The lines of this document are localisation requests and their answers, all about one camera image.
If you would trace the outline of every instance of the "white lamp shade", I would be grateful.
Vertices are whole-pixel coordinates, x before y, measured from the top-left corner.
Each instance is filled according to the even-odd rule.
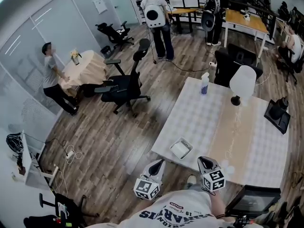
[[[249,99],[253,94],[256,79],[256,72],[251,67],[242,65],[230,80],[230,89],[237,96]]]

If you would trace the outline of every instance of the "blue label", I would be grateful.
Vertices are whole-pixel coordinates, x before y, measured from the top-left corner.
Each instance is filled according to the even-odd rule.
[[[205,87],[202,87],[202,89],[201,89],[202,95],[206,95],[207,94],[207,90],[208,90],[208,85],[205,86]]]

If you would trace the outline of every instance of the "black office chair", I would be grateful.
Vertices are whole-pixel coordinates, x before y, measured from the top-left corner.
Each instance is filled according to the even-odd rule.
[[[297,74],[301,73],[304,63],[304,55],[301,58],[299,58],[295,63],[293,63],[291,61],[291,58],[292,55],[294,55],[295,53],[291,49],[288,50],[290,51],[288,60],[282,61],[282,66],[278,68],[281,69],[282,71],[287,71],[287,78],[286,78],[287,83],[288,83],[288,77],[289,75],[291,75],[295,79],[294,84],[296,85],[298,81],[295,77],[295,73]]]
[[[262,64],[257,64],[256,54],[241,47],[229,44],[227,49],[220,48],[215,51],[217,70],[215,72],[214,83],[229,88],[230,80],[242,65],[247,65],[256,72],[256,79],[263,74]]]
[[[130,75],[125,75],[123,70],[119,67],[120,60],[106,60],[107,65],[115,65],[118,71],[121,73],[119,76],[109,77],[109,80],[104,84],[105,87],[113,87],[109,89],[108,92],[104,91],[104,87],[96,88],[95,92],[103,92],[101,100],[103,102],[115,102],[117,107],[114,109],[113,113],[118,114],[118,109],[125,103],[132,111],[133,117],[137,117],[131,106],[131,100],[146,98],[148,101],[151,98],[147,95],[141,95],[142,83],[139,80],[140,73],[136,72],[137,65],[139,61],[147,54],[150,47],[150,41],[148,39],[141,39],[139,42],[139,48],[137,52],[133,55],[134,65],[131,70]]]
[[[82,212],[82,205],[84,202],[84,199],[86,199],[86,196],[83,195],[81,197],[81,201],[79,205],[76,205],[72,199],[67,198],[66,196],[63,196],[59,193],[56,193],[55,195],[55,204],[46,202],[43,200],[43,195],[42,193],[39,194],[39,202],[40,206],[43,208],[43,205],[49,205],[51,207],[55,207],[56,211],[56,216],[61,217],[62,223],[72,223],[72,227],[87,227],[87,224],[83,218],[83,216],[88,216],[88,217],[99,217],[99,214],[86,214]],[[61,203],[66,206],[66,209],[69,213],[68,217],[65,217],[63,213],[59,215],[59,209],[58,209],[58,203]]]
[[[127,37],[128,33],[130,32],[131,29],[125,27],[126,23],[127,23],[127,21],[125,21],[121,25],[121,27],[123,27],[123,29],[118,29],[118,30],[113,29],[113,27],[112,27],[113,24],[110,24],[108,26],[106,23],[102,23],[100,25],[95,25],[95,26],[97,26],[97,29],[100,32],[107,35],[109,37],[109,40],[112,43],[116,44],[114,46],[114,49],[116,49],[118,46],[120,46],[120,50],[122,50],[125,43],[134,45],[134,43],[129,42],[129,40],[134,40],[134,38],[133,37],[129,37],[129,38]]]

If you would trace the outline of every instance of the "round table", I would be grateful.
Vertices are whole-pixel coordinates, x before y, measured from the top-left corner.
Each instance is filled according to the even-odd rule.
[[[66,77],[70,77],[68,82],[62,78],[58,82],[64,90],[85,84],[101,85],[108,77],[109,68],[104,64],[103,57],[92,50],[80,55],[78,65],[71,60],[63,70]]]

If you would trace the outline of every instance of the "spray bottle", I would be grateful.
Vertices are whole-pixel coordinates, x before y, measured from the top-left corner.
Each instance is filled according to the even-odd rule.
[[[201,77],[201,89],[200,92],[202,95],[207,94],[208,90],[208,84],[209,84],[209,73],[204,73],[203,76]]]

